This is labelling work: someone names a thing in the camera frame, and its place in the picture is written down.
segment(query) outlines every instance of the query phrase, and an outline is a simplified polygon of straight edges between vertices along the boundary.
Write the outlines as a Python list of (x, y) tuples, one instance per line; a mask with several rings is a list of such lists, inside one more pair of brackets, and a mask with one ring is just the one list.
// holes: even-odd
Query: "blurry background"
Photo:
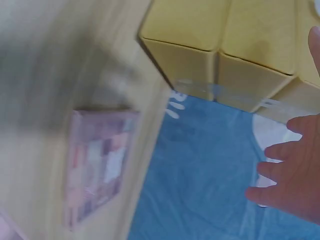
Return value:
[[(150, 0), (0, 0), (0, 207), (31, 240), (126, 239), (169, 87), (136, 42)], [(141, 111), (120, 194), (63, 227), (74, 108)]]

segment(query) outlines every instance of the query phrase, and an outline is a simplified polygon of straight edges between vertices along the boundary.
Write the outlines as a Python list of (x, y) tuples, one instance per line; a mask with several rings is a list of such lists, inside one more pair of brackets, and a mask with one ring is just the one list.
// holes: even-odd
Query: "beige wall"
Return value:
[[(0, 0), (0, 207), (31, 240), (125, 239), (169, 88), (136, 43), (150, 0)], [(71, 109), (141, 111), (121, 193), (62, 226)]]

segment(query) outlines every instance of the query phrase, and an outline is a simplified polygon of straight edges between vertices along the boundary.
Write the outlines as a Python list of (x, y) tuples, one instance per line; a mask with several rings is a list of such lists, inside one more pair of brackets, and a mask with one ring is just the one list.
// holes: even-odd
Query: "blue fabric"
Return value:
[(320, 239), (315, 224), (246, 200), (265, 160), (252, 114), (190, 96), (168, 109), (129, 240)]

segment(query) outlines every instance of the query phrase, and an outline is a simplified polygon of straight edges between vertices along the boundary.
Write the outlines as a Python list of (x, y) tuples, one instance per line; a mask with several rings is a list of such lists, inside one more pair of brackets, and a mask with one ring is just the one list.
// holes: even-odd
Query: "blue sheet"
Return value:
[(252, 114), (173, 93), (129, 240), (320, 240), (320, 227), (246, 200), (263, 151)]

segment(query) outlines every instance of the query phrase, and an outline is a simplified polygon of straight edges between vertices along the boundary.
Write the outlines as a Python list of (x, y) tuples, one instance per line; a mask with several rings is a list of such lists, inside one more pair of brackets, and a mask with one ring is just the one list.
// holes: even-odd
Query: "finger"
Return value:
[(283, 175), (283, 164), (274, 163), (274, 162), (267, 162), (262, 161), (256, 166), (256, 170), (262, 176), (275, 181), (276, 183), (280, 180), (281, 176)]
[(248, 187), (245, 191), (245, 197), (256, 204), (269, 207), (277, 206), (277, 186), (268, 187)]
[(320, 28), (318, 26), (311, 28), (308, 43), (315, 67), (320, 73)]
[(297, 116), (286, 123), (286, 128), (297, 134), (304, 134), (308, 123), (317, 119), (317, 115)]
[(292, 151), (297, 147), (298, 141), (288, 141), (267, 147), (264, 155), (270, 159), (285, 161), (291, 155)]

